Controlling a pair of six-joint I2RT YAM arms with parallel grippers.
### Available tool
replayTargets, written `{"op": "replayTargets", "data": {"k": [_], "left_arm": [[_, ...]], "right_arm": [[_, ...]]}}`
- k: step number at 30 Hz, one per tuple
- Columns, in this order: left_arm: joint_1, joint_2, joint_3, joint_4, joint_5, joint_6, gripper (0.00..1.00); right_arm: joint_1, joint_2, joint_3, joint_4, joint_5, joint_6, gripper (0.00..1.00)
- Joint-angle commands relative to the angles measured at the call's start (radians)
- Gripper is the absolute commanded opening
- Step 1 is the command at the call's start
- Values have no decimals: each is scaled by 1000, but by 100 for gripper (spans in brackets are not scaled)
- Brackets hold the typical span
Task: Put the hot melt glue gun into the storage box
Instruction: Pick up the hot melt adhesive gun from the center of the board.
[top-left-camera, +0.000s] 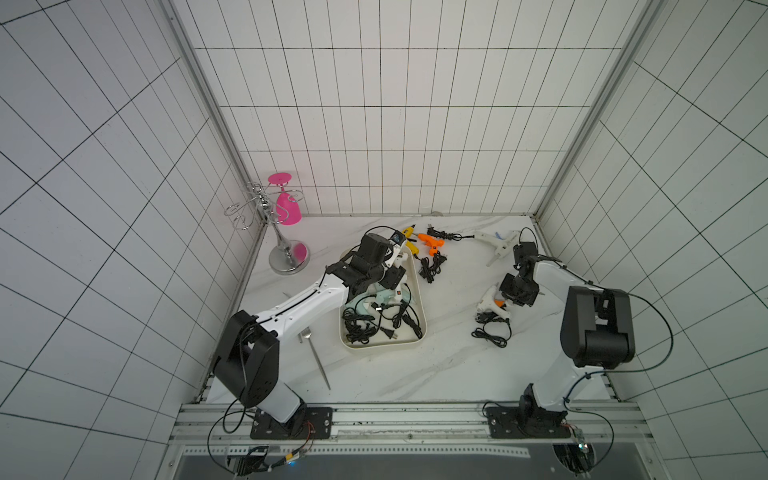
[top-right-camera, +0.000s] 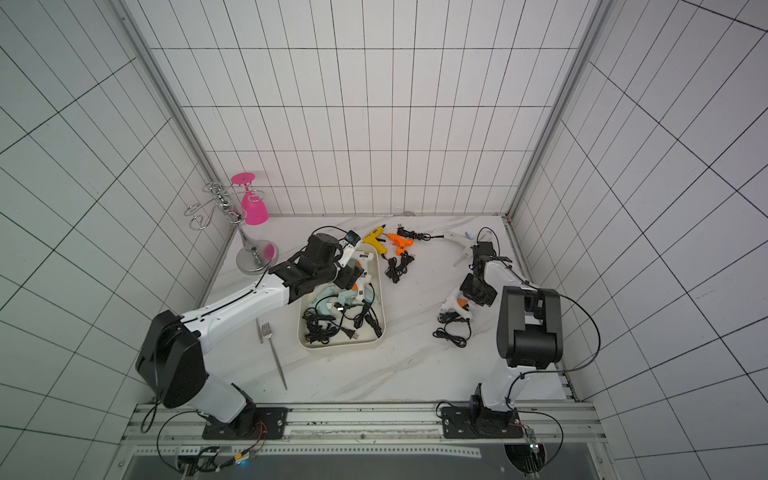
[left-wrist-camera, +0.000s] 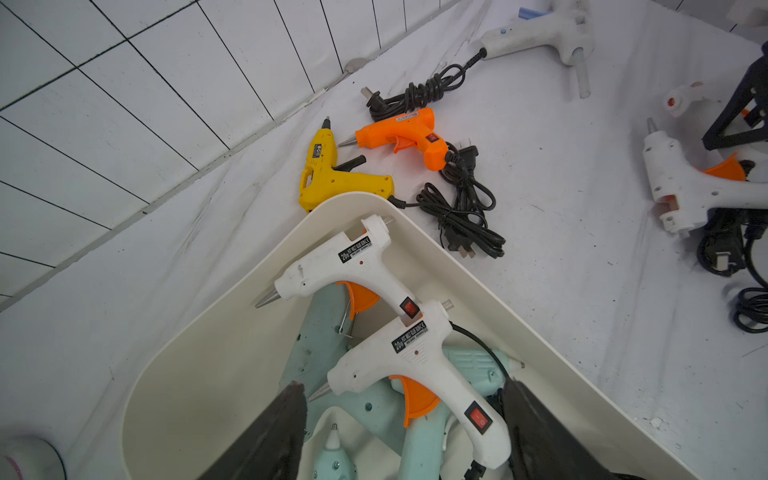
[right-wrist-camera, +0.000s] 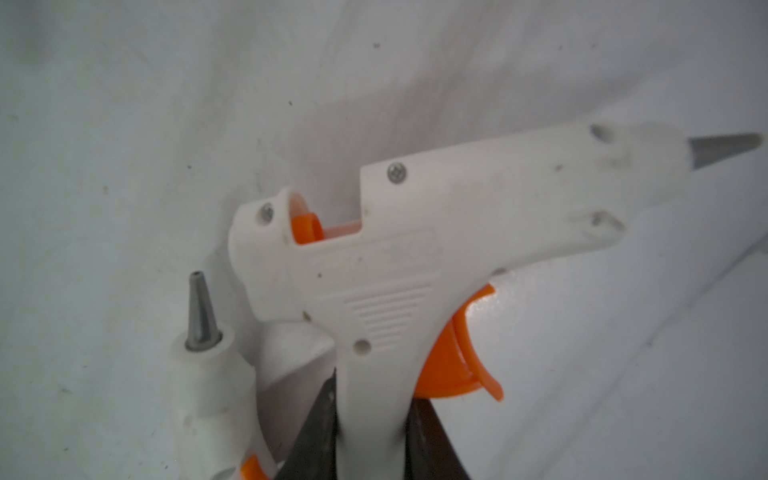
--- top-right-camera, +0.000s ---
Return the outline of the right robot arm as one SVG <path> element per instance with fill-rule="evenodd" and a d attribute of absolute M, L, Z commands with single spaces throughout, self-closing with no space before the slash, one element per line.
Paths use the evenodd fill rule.
<path fill-rule="evenodd" d="M 458 288 L 456 306 L 459 315 L 466 318 L 471 303 L 499 303 L 496 346 L 500 361 L 472 395 L 470 418 L 475 423 L 509 421 L 528 380 L 562 358 L 560 295 L 534 287 L 517 274 L 513 276 L 516 285 L 495 288 L 485 279 L 486 267 L 499 262 L 510 268 L 511 260 L 499 256 L 490 241 L 477 242 L 471 251 L 470 272 Z"/>

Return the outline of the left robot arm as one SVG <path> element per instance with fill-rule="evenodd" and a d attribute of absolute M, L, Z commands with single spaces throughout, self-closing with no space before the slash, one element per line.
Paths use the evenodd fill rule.
<path fill-rule="evenodd" d="M 353 231 L 340 239 L 314 232 L 305 247 L 270 267 L 252 285 L 180 315 L 170 310 L 158 313 L 135 364 L 155 401 L 166 408 L 190 406 L 224 424 L 238 422 L 254 402 L 236 386 L 209 373 L 204 356 L 247 323 L 321 285 L 354 283 L 362 270 L 351 261 L 361 243 Z"/>

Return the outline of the large mint glue gun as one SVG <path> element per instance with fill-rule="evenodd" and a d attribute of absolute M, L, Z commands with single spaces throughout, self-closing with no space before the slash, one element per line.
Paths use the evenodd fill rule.
<path fill-rule="evenodd" d="M 320 315 L 339 318 L 346 307 L 356 298 L 357 291 L 355 289 L 339 290 L 335 286 L 329 286 L 321 291 L 317 297 L 309 303 L 309 306 Z"/>

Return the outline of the white Greeler glue gun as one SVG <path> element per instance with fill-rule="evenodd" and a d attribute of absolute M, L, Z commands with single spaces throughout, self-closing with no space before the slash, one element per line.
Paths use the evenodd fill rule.
<path fill-rule="evenodd" d="M 397 227 L 397 234 L 400 237 L 403 237 L 408 240 L 416 240 L 416 241 L 431 241 L 433 239 L 443 239 L 448 240 L 450 242 L 453 242 L 455 244 L 458 244 L 462 247 L 462 255 L 456 259 L 456 261 L 453 263 L 454 267 L 459 266 L 464 260 L 467 260 L 469 256 L 472 254 L 472 247 L 475 246 L 478 241 L 489 241 L 490 237 L 486 235 L 485 237 L 471 237 L 467 234 L 457 234 L 455 232 L 447 231 L 442 234 L 430 234 L 430 233 L 422 233 L 422 232 L 416 232 L 412 230 L 405 229 L 402 225 L 399 225 Z"/>

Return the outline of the cream storage tray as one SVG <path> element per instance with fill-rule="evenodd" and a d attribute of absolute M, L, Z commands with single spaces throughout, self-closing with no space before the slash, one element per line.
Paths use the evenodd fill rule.
<path fill-rule="evenodd" d="M 370 303 L 351 303 L 339 318 L 324 316 L 315 312 L 309 303 L 317 295 L 334 283 L 326 283 L 300 301 L 297 337 L 300 345 L 309 351 L 324 352 L 331 348 L 367 347 L 383 339 L 386 332 L 386 317 L 383 309 L 383 290 L 379 271 L 379 255 L 369 245 L 362 245 L 357 250 L 376 254 L 376 263 L 370 267 L 370 273 L 359 279 L 370 281 L 372 291 Z"/>

